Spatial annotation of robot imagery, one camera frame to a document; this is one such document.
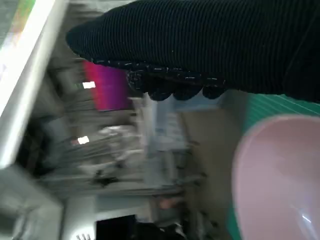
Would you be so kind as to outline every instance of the dark knit fabric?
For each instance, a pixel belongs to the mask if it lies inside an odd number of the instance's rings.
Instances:
[[[164,83],[147,90],[155,99],[170,91],[188,99],[205,86],[209,98],[237,89],[318,102],[318,15],[319,0],[140,0],[71,29],[66,40],[96,64],[159,74],[144,77]]]

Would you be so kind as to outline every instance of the white wall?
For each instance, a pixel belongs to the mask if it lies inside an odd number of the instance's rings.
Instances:
[[[99,196],[96,198],[96,219],[113,219],[136,215],[138,221],[151,222],[149,198],[144,196]]]
[[[70,198],[65,205],[62,240],[77,240],[77,235],[95,239],[96,221],[136,215],[139,221],[150,221],[148,197],[83,196]]]
[[[77,235],[95,239],[95,196],[70,198],[65,206],[62,240],[77,240]]]

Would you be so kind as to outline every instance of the white shelf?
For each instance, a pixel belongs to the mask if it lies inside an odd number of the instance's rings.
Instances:
[[[12,53],[15,55],[10,61],[15,61],[16,64],[9,61],[7,72],[2,75],[0,171],[16,160],[67,6],[67,0],[35,2],[18,45]],[[42,11],[42,14],[37,18],[39,11]]]

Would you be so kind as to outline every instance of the fluorescent light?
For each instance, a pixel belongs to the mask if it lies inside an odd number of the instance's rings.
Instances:
[[[96,87],[96,84],[94,81],[83,82],[82,85],[84,89],[93,89]]]
[[[310,219],[307,218],[306,216],[302,215],[303,219],[305,219],[307,222],[311,223]]]
[[[54,2],[55,0],[35,1],[21,34],[9,33],[9,38],[4,42],[9,45],[0,47],[0,65],[3,71],[0,72],[0,116],[17,85]]]
[[[88,136],[78,137],[77,140],[79,144],[86,144],[90,142]]]

